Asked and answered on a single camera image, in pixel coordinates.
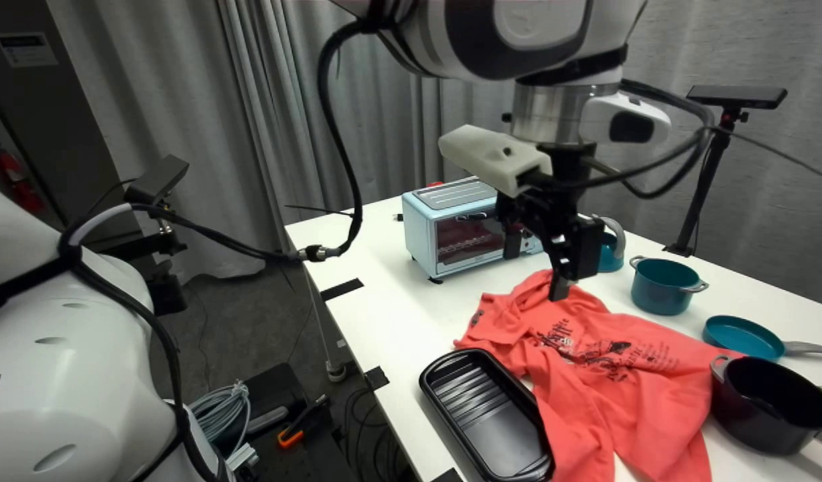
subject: pink shirt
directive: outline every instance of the pink shirt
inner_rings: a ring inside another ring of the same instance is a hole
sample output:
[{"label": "pink shirt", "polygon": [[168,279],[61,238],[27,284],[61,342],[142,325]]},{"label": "pink shirt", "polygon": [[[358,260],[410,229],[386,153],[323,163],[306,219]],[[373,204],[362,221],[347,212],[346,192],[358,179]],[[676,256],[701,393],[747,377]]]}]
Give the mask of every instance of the pink shirt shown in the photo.
[{"label": "pink shirt", "polygon": [[541,270],[510,294],[484,294],[458,346],[484,349],[532,382],[553,482],[607,482],[612,452],[643,480],[706,482],[701,426],[719,351],[609,312],[579,287],[559,302],[547,292]]}]

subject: black pot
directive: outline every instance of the black pot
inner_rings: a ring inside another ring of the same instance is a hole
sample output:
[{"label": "black pot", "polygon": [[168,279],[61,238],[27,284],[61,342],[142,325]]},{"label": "black pot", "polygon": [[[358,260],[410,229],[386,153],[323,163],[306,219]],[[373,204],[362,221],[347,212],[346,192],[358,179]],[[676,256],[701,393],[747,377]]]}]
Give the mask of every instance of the black pot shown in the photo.
[{"label": "black pot", "polygon": [[734,440],[793,456],[822,432],[822,389],[766,359],[717,362],[713,414]]}]

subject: blue bowl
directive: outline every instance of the blue bowl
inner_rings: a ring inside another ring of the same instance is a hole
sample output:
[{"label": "blue bowl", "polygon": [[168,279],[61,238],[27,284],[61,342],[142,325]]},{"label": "blue bowl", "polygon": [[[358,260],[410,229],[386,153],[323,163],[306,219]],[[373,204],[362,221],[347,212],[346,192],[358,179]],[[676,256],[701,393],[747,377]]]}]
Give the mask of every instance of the blue bowl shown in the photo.
[{"label": "blue bowl", "polygon": [[632,302],[647,312],[676,317],[706,284],[687,264],[671,260],[632,256]]}]

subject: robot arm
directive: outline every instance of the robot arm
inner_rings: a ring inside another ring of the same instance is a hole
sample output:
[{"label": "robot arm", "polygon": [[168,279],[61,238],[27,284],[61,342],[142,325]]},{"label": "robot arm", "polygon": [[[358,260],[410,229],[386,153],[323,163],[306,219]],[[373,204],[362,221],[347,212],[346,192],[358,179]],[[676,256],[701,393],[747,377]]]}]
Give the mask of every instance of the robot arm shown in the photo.
[{"label": "robot arm", "polygon": [[532,179],[587,181],[599,141],[643,150],[668,116],[619,92],[626,37],[644,0],[335,0],[377,31],[411,73],[517,80],[510,133],[461,125],[439,153],[492,185],[504,221],[531,227],[553,268],[552,299],[596,274],[601,221],[580,216],[583,191]]}]

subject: black stand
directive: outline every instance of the black stand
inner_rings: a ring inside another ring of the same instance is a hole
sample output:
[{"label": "black stand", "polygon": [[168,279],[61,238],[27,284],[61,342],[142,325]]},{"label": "black stand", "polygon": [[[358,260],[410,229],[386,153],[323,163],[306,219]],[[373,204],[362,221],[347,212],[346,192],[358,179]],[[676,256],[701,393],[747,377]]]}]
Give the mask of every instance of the black stand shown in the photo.
[{"label": "black stand", "polygon": [[687,92],[687,100],[701,102],[701,104],[717,104],[722,108],[719,129],[709,138],[706,161],[692,192],[692,201],[687,204],[682,227],[676,232],[674,244],[667,244],[667,252],[674,255],[692,255],[697,248],[691,246],[692,229],[698,224],[713,176],[722,161],[722,153],[731,144],[731,130],[735,129],[735,121],[743,122],[749,121],[749,110],[775,110],[781,100],[786,97],[785,88],[719,88],[719,86],[692,86]]}]

